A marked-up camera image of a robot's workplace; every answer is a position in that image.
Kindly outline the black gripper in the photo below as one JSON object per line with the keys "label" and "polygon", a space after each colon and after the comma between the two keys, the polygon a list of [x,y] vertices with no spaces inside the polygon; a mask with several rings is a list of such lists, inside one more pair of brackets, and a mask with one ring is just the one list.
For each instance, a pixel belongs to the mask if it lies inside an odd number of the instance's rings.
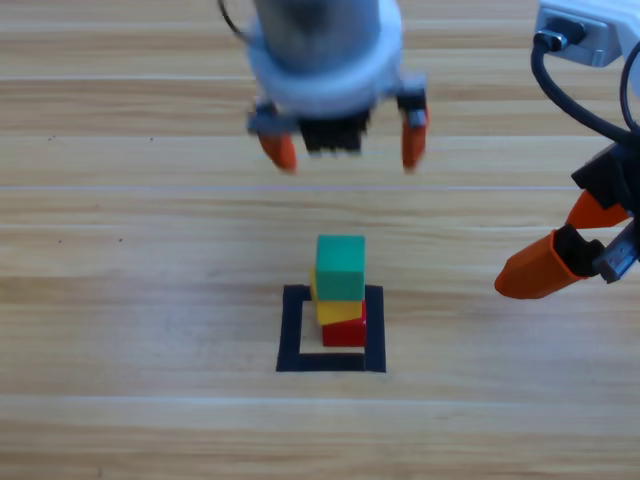
{"label": "black gripper", "polygon": [[[397,96],[402,118],[401,157],[405,171],[419,165],[427,143],[429,107],[426,91],[409,90]],[[257,137],[264,153],[281,171],[293,173],[297,167],[295,147],[291,133],[297,131],[309,155],[320,156],[327,151],[332,155],[345,153],[359,156],[362,139],[367,134],[376,102],[355,113],[333,118],[312,118],[289,111],[278,113],[270,102],[256,102],[248,116],[248,132]]]}
{"label": "black gripper", "polygon": [[[501,295],[541,299],[597,274],[620,280],[639,260],[639,148],[613,144],[572,174],[582,193],[565,225],[511,256],[495,280]],[[606,247],[576,229],[631,222]]]}

